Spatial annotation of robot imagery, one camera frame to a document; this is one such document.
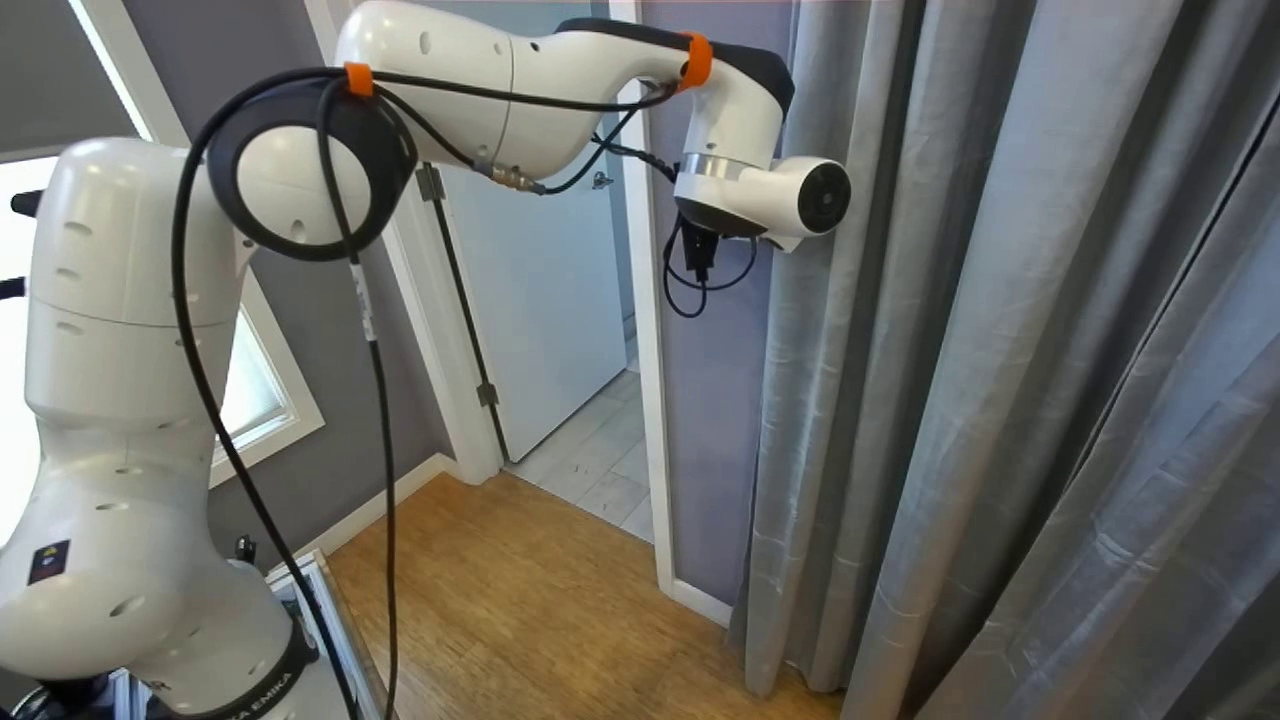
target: doorway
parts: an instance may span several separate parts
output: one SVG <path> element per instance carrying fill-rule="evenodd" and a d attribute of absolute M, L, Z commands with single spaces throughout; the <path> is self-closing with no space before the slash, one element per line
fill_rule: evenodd
<path fill-rule="evenodd" d="M 564 196 L 512 196 L 439 170 L 443 246 L 459 263 L 456 292 L 504 468 L 652 544 L 635 305 L 610 174 L 599 163 Z"/>
<path fill-rule="evenodd" d="M 341 22 L 356 6 L 361 0 L 304 0 L 310 33 L 323 53 L 332 50 Z M 527 33 L 527 38 L 553 33 L 564 18 L 599 18 L 603 13 L 599 0 L 553 0 L 553 6 L 423 0 L 423 6 L 443 7 L 443 13 L 464 13 L 473 22 L 484 22 L 484 24 L 495 24 L 506 33 Z M 641 122 L 621 140 L 642 145 Z M 582 422 L 599 415 L 599 413 L 589 413 L 582 401 L 606 398 L 603 385 L 610 385 L 610 380 L 623 385 L 630 373 L 630 387 L 641 387 L 635 393 L 641 398 L 635 413 L 642 426 L 642 452 L 641 458 L 642 458 L 642 481 L 647 481 L 642 495 L 647 495 L 647 517 L 652 517 L 652 533 L 642 533 L 642 537 L 652 537 L 655 576 L 673 591 L 677 582 L 673 582 L 673 544 L 669 544 L 669 473 L 664 473 L 669 460 L 664 460 L 664 398 L 659 398 L 664 362 L 659 362 L 659 292 L 655 292 L 659 290 L 655 284 L 659 252 L 655 252 L 652 216 L 647 216 L 652 190 L 647 190 L 647 174 L 629 170 L 629 163 L 603 170 L 603 176 L 596 174 L 582 186 L 596 190 L 596 196 L 610 201 L 610 209 L 606 209 L 610 233 L 606 233 L 606 246 L 596 246 L 596 248 L 606 248 L 610 263 L 617 263 L 610 297 L 621 305 L 623 344 L 621 344 L 621 362 L 610 362 L 617 370 L 603 373 L 589 398 L 581 398 L 570 407 L 564 407 L 559 422 L 544 426 L 544 436 L 554 428 L 567 433 L 570 422 L 581 422 L 581 415 Z M 504 216 L 506 206 L 519 196 L 490 191 L 489 201 L 464 209 L 459 206 L 464 191 L 466 191 L 466 181 L 456 181 L 443 170 L 443 209 L 449 209 L 449 219 L 456 225 L 451 227 L 456 246 L 466 246 L 464 252 L 504 258 L 504 252 L 512 252 L 512 246 L 519 246 L 527 237 L 527 233 L 517 233 L 517 237 L 512 233 L 506 237 L 466 233 L 464 216 L 473 216 L 473 219 L 475 216 L 479 219 Z M 451 290 L 451 277 L 449 277 L 449 252 L 443 252 L 443 237 L 439 237 L 433 206 L 423 206 L 417 191 L 405 191 L 399 212 L 382 233 L 382 248 L 391 258 L 399 297 L 407 305 L 407 319 L 413 319 L 413 332 L 420 342 L 420 354 L 423 354 L 423 366 L 433 376 L 433 401 L 439 404 L 459 476 L 479 484 L 504 468 L 519 468 L 512 460 L 525 460 L 525 458 L 500 448 L 500 433 L 490 428 L 489 407 L 475 404 L 475 380 L 484 373 L 479 373 L 479 362 L 475 362 L 466 329 L 464 329 L 464 305 L 459 305 L 459 292 Z M 538 354 L 484 354 L 484 362 L 489 357 L 495 357 L 495 366 L 506 362 L 517 370 L 512 373 L 517 380 L 519 380 L 525 362 L 538 362 Z"/>

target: window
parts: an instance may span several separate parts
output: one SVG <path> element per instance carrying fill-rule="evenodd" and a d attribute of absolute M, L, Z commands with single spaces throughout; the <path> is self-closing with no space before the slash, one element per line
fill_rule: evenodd
<path fill-rule="evenodd" d="M 50 176 L 50 158 L 0 163 L 0 277 L 25 277 L 31 263 L 36 219 L 11 216 L 6 196 L 45 190 Z M 11 537 L 41 465 L 36 422 L 25 404 L 25 344 L 27 344 L 27 302 L 0 305 L 0 548 Z M 225 422 L 245 448 L 247 465 L 289 448 L 291 442 L 314 433 L 318 407 L 289 357 L 289 344 L 266 311 L 263 292 L 247 277 L 245 308 L 234 323 L 231 376 L 225 398 Z M 225 458 L 210 465 L 210 484 L 226 481 Z"/>

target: black connector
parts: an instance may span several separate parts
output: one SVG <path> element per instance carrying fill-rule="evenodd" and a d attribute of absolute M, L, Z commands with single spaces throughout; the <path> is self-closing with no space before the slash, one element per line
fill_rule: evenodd
<path fill-rule="evenodd" d="M 714 269 L 714 248 L 720 248 L 720 237 L 714 233 L 705 233 L 696 225 L 685 225 L 685 269 L 706 284 L 711 269 Z"/>
<path fill-rule="evenodd" d="M 63 718 L 86 718 L 93 707 L 101 707 L 113 693 L 109 675 L 84 675 L 84 682 L 41 682 L 48 700 L 63 711 Z"/>
<path fill-rule="evenodd" d="M 238 559 L 238 563 L 256 563 L 256 540 L 253 540 L 253 537 L 238 537 L 238 540 L 234 540 L 234 559 Z"/>
<path fill-rule="evenodd" d="M 5 277 L 0 279 L 0 302 L 14 302 L 14 297 L 27 297 L 27 279 L 25 277 Z"/>
<path fill-rule="evenodd" d="M 45 196 L 45 191 L 14 191 L 14 196 L 6 196 L 6 209 L 11 209 L 14 216 L 36 216 L 36 212 L 41 212 L 41 196 Z"/>

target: black cable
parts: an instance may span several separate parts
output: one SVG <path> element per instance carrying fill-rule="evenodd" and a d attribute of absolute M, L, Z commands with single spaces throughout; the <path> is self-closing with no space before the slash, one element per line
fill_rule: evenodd
<path fill-rule="evenodd" d="M 590 138 L 590 140 L 603 145 L 610 158 L 642 160 L 652 174 L 659 174 L 669 186 L 677 186 L 677 163 L 664 163 L 659 158 L 652 158 L 642 148 L 610 145 L 603 138 Z"/>
<path fill-rule="evenodd" d="M 291 548 L 289 548 L 289 540 L 283 540 L 283 533 L 280 533 L 266 499 L 258 495 L 258 487 L 256 487 L 256 481 L 253 481 L 238 448 L 234 448 L 234 436 L 231 436 L 226 426 L 221 422 L 221 404 L 215 404 L 215 393 L 210 393 L 210 385 L 209 385 L 209 373 L 205 373 L 205 362 L 199 362 L 199 344 L 195 344 L 191 308 L 188 308 L 188 212 L 191 212 L 195 170 L 199 170 L 210 138 L 215 138 L 215 132 L 226 125 L 226 115 L 238 113 L 247 101 L 263 95 L 263 92 L 272 92 L 272 90 L 283 90 L 283 86 L 291 86 L 291 82 L 318 82 L 318 75 L 341 75 L 341 74 L 334 74 L 334 68 L 304 68 L 304 74 L 266 75 L 266 82 L 234 92 L 234 95 L 195 132 L 195 140 L 191 140 L 191 148 L 188 148 L 188 160 L 184 160 L 184 174 L 181 174 L 181 186 L 176 186 L 173 263 L 168 263 L 168 277 L 173 277 L 173 311 L 176 311 L 181 354 L 184 354 L 184 362 L 188 362 L 188 373 L 191 373 L 195 398 L 199 398 L 199 404 L 205 404 L 205 415 L 209 415 L 209 426 L 210 426 L 210 433 L 215 433 L 226 465 L 234 468 L 234 481 L 238 481 L 253 512 L 258 517 L 258 524 L 263 524 L 276 555 L 283 559 L 291 585 L 300 589 L 300 598 L 304 598 L 304 606 L 308 606 L 308 611 L 310 611 L 310 620 L 314 620 L 314 632 L 318 632 L 318 643 L 323 643 L 323 654 L 327 654 L 327 661 L 332 661 L 332 670 L 334 670 L 334 684 L 341 684 L 341 698 L 345 698 L 345 703 L 348 703 L 348 718 L 361 720 L 361 703 L 356 703 L 356 693 L 351 693 L 351 684 L 348 684 L 348 671 L 341 670 L 341 654 L 334 654 L 332 630 L 327 630 L 327 620 L 323 620 L 323 611 L 318 611 L 318 599 L 314 599 L 308 576 L 294 569 Z"/>
<path fill-rule="evenodd" d="M 664 263 L 669 263 L 673 279 L 685 284 L 685 290 L 729 292 L 729 290 L 742 284 L 751 277 L 751 269 L 756 269 L 760 242 L 751 237 L 746 246 L 751 246 L 746 263 L 724 284 L 701 284 L 701 279 L 678 277 L 677 263 L 673 263 L 673 242 L 664 248 Z"/>
<path fill-rule="evenodd" d="M 677 318 L 701 319 L 701 318 L 706 311 L 706 297 L 711 297 L 711 292 L 701 290 L 701 292 L 696 292 L 696 308 L 678 308 L 678 305 L 677 305 L 677 292 L 673 292 L 673 277 L 664 277 L 664 297 L 669 297 L 669 308 L 673 308 Z"/>
<path fill-rule="evenodd" d="M 318 145 L 318 174 L 323 174 L 323 196 L 327 196 L 327 209 L 332 209 L 332 219 L 334 219 L 334 233 L 341 242 L 351 237 L 351 219 L 348 219 L 348 209 L 345 209 L 345 196 L 341 196 L 341 186 L 334 186 L 334 174 L 332 174 L 332 152 L 327 152 L 327 115 L 332 115 L 332 105 L 334 105 L 334 92 L 345 92 L 345 82 L 332 82 L 323 92 L 318 92 L 318 125 L 314 125 L 314 145 Z M 388 401 L 388 370 L 382 370 L 382 354 L 379 354 L 379 342 L 374 342 L 374 323 L 373 323 L 373 302 L 366 302 L 366 284 L 365 284 L 365 269 L 361 269 L 361 258 L 351 258 L 351 284 L 356 284 L 356 297 L 361 297 L 361 311 L 365 311 L 365 344 L 366 344 L 366 366 L 373 366 L 373 387 L 374 387 L 374 422 L 379 422 L 379 458 L 382 458 L 382 517 L 388 517 L 388 555 L 382 555 L 382 598 L 388 598 L 388 700 L 382 700 L 382 718 L 391 720 L 395 718 L 395 698 L 399 698 L 399 591 L 395 591 L 395 443 L 391 443 L 391 401 Z"/>
<path fill-rule="evenodd" d="M 459 152 L 423 113 L 417 113 L 405 95 L 379 90 L 388 105 L 395 105 L 417 129 L 423 129 L 456 163 L 475 170 L 466 152 Z"/>
<path fill-rule="evenodd" d="M 506 436 L 504 436 L 504 422 L 495 413 L 495 401 L 484 401 L 490 398 L 490 376 L 489 376 L 489 366 L 484 366 L 484 354 L 479 354 L 479 329 L 475 329 L 475 311 L 473 311 L 473 302 L 466 302 L 466 279 L 464 279 L 464 263 L 456 258 L 456 242 L 451 242 L 451 227 L 449 227 L 449 216 L 443 216 L 443 201 L 433 196 L 433 212 L 436 212 L 436 227 L 439 227 L 439 242 L 443 242 L 443 261 L 449 261 L 449 277 L 451 277 L 451 290 L 456 290 L 456 302 L 459 302 L 459 311 L 464 311 L 464 329 L 466 329 L 466 342 L 473 342 L 473 354 L 475 354 L 475 373 L 479 373 L 479 404 L 489 407 L 489 422 L 495 428 L 495 448 L 504 452 L 504 460 L 512 465 L 512 448 L 506 448 Z"/>
<path fill-rule="evenodd" d="M 374 342 L 366 342 L 366 366 L 373 366 L 373 385 L 374 385 L 374 426 L 382 436 L 382 499 L 388 499 L 388 555 L 382 555 L 382 591 L 388 591 L 388 703 L 382 718 L 395 718 L 395 693 L 399 693 L 399 537 L 395 537 L 395 448 L 391 448 L 391 401 L 388 401 L 388 370 L 382 354 Z"/>
<path fill-rule="evenodd" d="M 11 703 L 11 718 L 14 720 L 41 720 L 48 711 L 48 700 L 50 700 L 48 689 L 36 684 L 36 689 L 27 689 L 25 700 Z"/>
<path fill-rule="evenodd" d="M 685 319 L 701 319 L 705 311 L 706 311 L 706 284 L 701 284 L 696 292 L 696 308 L 678 308 L 677 305 L 677 292 L 673 292 L 673 248 L 677 248 L 677 233 L 678 233 L 678 219 L 673 225 L 673 233 L 669 233 L 669 242 L 664 242 L 664 302 L 669 302 L 669 308 L 677 311 L 677 318 L 685 318 Z"/>
<path fill-rule="evenodd" d="M 391 95 L 388 90 L 374 90 L 374 109 L 379 109 L 379 115 L 395 129 L 405 158 L 417 160 L 417 140 L 413 140 L 405 115 L 391 109 L 388 95 Z"/>
<path fill-rule="evenodd" d="M 525 95 L 525 92 L 500 92 L 500 90 L 475 90 L 475 86 L 451 86 L 436 75 L 405 75 L 405 74 L 374 74 L 373 82 L 379 86 L 413 86 L 413 90 L 439 90 L 439 92 L 459 92 L 459 95 L 489 95 L 489 101 L 512 101 L 512 105 L 538 105 L 538 109 L 567 109 L 567 113 L 630 113 L 630 109 L 652 109 L 677 95 L 673 86 L 652 86 L 655 92 L 630 101 L 630 105 L 599 105 L 599 101 L 564 101 L 564 95 Z"/>
<path fill-rule="evenodd" d="M 641 113 L 641 109 L 629 109 L 623 122 L 617 122 L 617 125 L 606 129 L 603 145 L 599 145 L 567 181 L 559 181 L 559 186 L 531 186 L 531 191 L 537 191 L 537 196 L 559 196 L 559 191 L 567 191 L 570 186 L 581 186 L 581 181 L 599 163 L 599 158 L 606 152 L 606 140 L 617 140 L 617 138 L 630 125 L 635 113 Z"/>

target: curtain fold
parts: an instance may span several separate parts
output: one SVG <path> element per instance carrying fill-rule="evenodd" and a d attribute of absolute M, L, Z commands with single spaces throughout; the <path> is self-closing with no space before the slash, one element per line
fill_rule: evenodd
<path fill-rule="evenodd" d="M 746 689 L 1238 703 L 1211 657 L 1247 657 L 1222 641 L 1280 571 L 1247 517 L 1280 512 L 1275 28 L 1259 0 L 800 6 L 788 140 L 842 158 L 855 206 L 770 274 Z"/>
<path fill-rule="evenodd" d="M 1280 582 L 1238 617 L 1230 637 L 1205 661 L 1205 671 L 1169 711 L 1193 718 L 1280 718 Z"/>

